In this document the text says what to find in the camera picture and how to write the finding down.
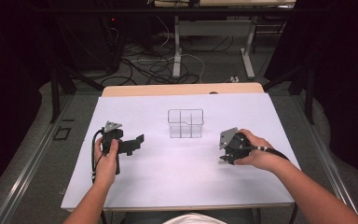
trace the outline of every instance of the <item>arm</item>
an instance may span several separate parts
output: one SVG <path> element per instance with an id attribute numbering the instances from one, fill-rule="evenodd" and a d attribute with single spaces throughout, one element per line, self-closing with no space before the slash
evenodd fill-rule
<path id="1" fill-rule="evenodd" d="M 97 223 L 100 218 L 107 193 L 115 182 L 118 150 L 117 140 L 114 139 L 109 154 L 102 155 L 100 147 L 102 141 L 103 139 L 100 138 L 95 143 L 94 158 L 98 160 L 101 157 L 97 165 L 95 182 L 64 223 Z"/>
<path id="2" fill-rule="evenodd" d="M 272 145 L 253 135 L 245 134 L 252 145 Z M 261 150 L 253 150 L 248 157 L 234 161 L 236 165 L 250 164 L 275 174 L 295 199 L 299 209 L 309 223 L 358 223 L 358 216 L 342 201 L 298 170 L 290 161 Z"/>

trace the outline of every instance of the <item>forearm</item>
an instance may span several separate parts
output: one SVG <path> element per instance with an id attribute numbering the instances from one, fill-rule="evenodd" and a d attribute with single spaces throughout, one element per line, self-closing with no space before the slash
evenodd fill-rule
<path id="1" fill-rule="evenodd" d="M 358 223 L 358 216 L 347 205 L 290 161 L 279 159 L 271 172 L 285 185 L 309 223 Z"/>
<path id="2" fill-rule="evenodd" d="M 93 185 L 64 223 L 97 223 L 108 191 L 108 187 Z"/>

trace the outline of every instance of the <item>handheld controller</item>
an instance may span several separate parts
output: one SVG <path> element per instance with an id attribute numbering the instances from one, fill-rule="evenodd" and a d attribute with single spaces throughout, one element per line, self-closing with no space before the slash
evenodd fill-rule
<path id="1" fill-rule="evenodd" d="M 141 148 L 141 144 L 145 140 L 145 136 L 143 134 L 139 135 L 136 139 L 129 141 L 122 141 L 121 137 L 123 137 L 124 133 L 119 127 L 121 124 L 110 122 L 109 120 L 106 122 L 105 127 L 103 128 L 103 154 L 109 154 L 110 145 L 112 144 L 113 139 L 117 139 L 118 141 L 118 151 L 116 155 L 116 175 L 120 174 L 120 164 L 118 154 L 127 153 L 127 156 L 131 156 L 132 152 L 136 149 Z"/>
<path id="2" fill-rule="evenodd" d="M 226 151 L 225 155 L 220 157 L 223 161 L 228 161 L 229 164 L 234 164 L 235 160 L 249 156 L 253 149 L 269 152 L 289 160 L 276 149 L 253 146 L 246 138 L 245 134 L 237 133 L 237 130 L 237 128 L 233 128 L 220 133 L 220 149 L 223 148 Z"/>

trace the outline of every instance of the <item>person's lap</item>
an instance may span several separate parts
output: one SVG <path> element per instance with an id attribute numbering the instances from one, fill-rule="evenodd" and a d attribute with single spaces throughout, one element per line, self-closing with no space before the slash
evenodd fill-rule
<path id="1" fill-rule="evenodd" d="M 188 213 L 214 217 L 229 224 L 252 224 L 252 209 L 220 209 L 199 211 L 128 212 L 125 224 L 158 224 Z"/>

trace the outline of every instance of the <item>person's left hand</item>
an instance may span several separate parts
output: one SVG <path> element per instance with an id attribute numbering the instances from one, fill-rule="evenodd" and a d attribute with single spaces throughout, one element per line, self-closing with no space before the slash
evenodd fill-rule
<path id="1" fill-rule="evenodd" d="M 96 178 L 94 185 L 100 185 L 102 187 L 110 188 L 116 179 L 116 155 L 118 151 L 118 141 L 112 140 L 110 145 L 109 154 L 103 155 L 101 151 L 102 138 L 99 138 L 94 146 L 94 159 L 98 161 Z"/>

